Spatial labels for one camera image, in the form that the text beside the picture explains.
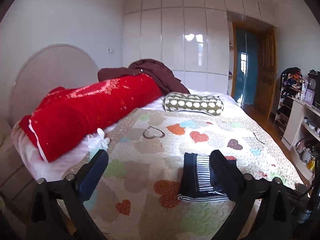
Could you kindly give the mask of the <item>navy striped children's pants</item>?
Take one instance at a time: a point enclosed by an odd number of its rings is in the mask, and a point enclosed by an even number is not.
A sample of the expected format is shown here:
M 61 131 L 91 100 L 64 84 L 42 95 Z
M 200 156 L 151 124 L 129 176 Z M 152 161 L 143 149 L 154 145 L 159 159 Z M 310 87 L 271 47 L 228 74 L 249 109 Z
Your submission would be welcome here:
M 228 200 L 210 165 L 209 156 L 185 153 L 178 200 L 184 202 L 220 202 Z

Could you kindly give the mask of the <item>white shelf unit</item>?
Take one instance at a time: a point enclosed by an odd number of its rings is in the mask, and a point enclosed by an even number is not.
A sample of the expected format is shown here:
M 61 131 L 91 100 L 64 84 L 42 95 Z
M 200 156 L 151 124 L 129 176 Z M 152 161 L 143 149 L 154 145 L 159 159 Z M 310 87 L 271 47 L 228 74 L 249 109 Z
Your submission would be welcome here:
M 314 178 L 311 169 L 302 161 L 302 154 L 298 153 L 297 145 L 302 139 L 319 141 L 316 131 L 319 127 L 319 108 L 304 101 L 293 98 L 291 113 L 281 142 L 290 151 L 293 164 L 302 176 L 311 182 Z

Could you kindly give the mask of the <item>white and teal glove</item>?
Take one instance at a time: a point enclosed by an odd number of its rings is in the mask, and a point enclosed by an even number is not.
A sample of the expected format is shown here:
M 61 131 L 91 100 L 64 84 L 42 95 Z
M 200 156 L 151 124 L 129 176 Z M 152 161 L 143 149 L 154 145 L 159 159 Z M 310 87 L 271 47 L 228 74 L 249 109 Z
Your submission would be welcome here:
M 99 150 L 108 150 L 110 139 L 103 129 L 98 128 L 93 135 L 88 135 L 89 160 L 91 160 Z

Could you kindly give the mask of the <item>patchwork heart quilt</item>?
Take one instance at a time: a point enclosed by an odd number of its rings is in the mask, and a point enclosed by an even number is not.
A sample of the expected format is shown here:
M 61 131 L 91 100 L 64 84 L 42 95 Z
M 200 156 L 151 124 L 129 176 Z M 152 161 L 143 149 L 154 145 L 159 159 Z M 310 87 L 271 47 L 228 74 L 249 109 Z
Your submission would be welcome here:
M 108 239 L 211 239 L 234 207 L 210 166 L 219 150 L 255 179 L 301 179 L 242 110 L 220 116 L 138 109 L 109 131 L 109 162 L 84 207 Z

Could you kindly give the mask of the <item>long red bolster pillow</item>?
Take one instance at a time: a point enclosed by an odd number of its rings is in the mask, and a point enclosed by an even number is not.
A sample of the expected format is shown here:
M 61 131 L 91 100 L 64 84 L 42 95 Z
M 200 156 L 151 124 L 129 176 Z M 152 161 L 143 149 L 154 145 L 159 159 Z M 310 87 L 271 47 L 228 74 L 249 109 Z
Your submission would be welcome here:
M 115 124 L 135 108 L 146 106 L 162 94 L 146 74 L 80 88 L 57 87 L 18 125 L 38 148 L 41 159 L 51 163 L 75 148 L 86 135 Z

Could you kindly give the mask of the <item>black television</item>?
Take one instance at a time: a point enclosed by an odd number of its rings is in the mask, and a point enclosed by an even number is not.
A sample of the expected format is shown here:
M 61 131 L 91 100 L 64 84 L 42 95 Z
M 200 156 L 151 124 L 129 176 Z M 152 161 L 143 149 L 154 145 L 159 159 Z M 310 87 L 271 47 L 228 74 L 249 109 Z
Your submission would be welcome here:
M 313 98 L 313 106 L 315 106 L 317 109 L 320 109 L 320 72 L 317 72 L 316 77 L 316 88 L 315 88 L 315 95 Z

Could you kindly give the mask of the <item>purple square clock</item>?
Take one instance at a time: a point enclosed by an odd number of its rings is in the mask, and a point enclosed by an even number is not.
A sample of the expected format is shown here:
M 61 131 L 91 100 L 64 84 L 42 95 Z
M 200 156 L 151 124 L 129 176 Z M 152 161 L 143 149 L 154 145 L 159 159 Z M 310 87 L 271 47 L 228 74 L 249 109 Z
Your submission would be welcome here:
M 314 100 L 314 96 L 315 96 L 315 92 L 313 90 L 307 89 L 306 93 L 305 93 L 304 101 L 307 104 L 312 105 L 313 100 Z

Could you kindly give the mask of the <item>olive white-dotted bolster pillow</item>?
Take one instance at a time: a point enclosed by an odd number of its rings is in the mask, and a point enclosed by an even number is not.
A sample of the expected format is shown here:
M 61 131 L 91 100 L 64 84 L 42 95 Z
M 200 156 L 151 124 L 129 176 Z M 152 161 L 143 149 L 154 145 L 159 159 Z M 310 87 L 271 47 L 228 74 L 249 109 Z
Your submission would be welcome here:
M 197 112 L 218 116 L 224 110 L 223 101 L 219 96 L 197 95 L 171 92 L 163 99 L 166 112 Z

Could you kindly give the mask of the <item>black shoe rack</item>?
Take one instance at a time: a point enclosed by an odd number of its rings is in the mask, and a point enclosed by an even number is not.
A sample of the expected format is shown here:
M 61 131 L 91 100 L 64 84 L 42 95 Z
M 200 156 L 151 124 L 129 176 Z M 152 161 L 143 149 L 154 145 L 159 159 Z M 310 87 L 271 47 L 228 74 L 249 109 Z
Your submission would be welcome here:
M 289 122 L 293 99 L 301 95 L 302 84 L 303 76 L 298 67 L 287 68 L 280 75 L 279 102 L 273 123 L 279 129 L 280 135 L 284 134 Z

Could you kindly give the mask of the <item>dark round mantel clock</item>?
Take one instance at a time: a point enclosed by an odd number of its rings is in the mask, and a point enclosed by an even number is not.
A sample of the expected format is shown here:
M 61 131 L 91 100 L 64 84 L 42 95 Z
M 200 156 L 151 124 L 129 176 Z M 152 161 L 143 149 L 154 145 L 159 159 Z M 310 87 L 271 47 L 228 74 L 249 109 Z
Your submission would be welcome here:
M 308 73 L 308 89 L 311 91 L 316 90 L 316 83 L 317 83 L 317 71 L 311 69 Z

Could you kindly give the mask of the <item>round white headboard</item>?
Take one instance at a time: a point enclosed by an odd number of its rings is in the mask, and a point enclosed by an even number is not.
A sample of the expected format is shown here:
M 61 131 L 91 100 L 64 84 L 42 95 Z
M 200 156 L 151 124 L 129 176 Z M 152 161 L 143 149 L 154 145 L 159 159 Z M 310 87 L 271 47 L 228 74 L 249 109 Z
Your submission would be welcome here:
M 98 81 L 96 63 L 82 49 L 54 44 L 27 60 L 17 74 L 10 92 L 9 124 L 31 114 L 54 88 L 78 88 Z

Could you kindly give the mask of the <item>wooden door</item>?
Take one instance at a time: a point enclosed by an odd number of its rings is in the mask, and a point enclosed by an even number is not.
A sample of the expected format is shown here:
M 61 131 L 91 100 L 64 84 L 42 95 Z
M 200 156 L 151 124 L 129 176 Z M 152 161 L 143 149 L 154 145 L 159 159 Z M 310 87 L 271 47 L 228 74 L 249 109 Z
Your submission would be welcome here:
M 258 35 L 258 75 L 254 106 L 266 118 L 270 117 L 277 78 L 276 28 Z

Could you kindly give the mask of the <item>dark brown blanket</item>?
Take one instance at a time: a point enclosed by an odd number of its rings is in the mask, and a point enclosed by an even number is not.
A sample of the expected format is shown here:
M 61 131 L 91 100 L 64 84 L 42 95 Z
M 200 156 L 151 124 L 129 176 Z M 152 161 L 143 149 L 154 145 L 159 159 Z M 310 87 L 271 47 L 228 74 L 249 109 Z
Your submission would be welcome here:
M 142 59 L 131 63 L 127 68 L 103 68 L 98 72 L 98 80 L 105 81 L 124 76 L 146 74 L 150 76 L 163 94 L 179 92 L 189 94 L 189 90 L 176 78 L 173 72 L 162 62 L 154 59 Z

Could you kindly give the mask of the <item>white glossy wardrobe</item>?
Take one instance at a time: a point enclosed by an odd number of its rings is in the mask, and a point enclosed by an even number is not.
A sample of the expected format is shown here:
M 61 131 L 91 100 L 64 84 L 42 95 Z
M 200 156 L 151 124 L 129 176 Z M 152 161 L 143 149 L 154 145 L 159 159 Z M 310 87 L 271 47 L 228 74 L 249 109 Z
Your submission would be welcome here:
M 124 0 L 123 65 L 158 60 L 186 87 L 226 94 L 229 13 L 276 24 L 267 0 Z

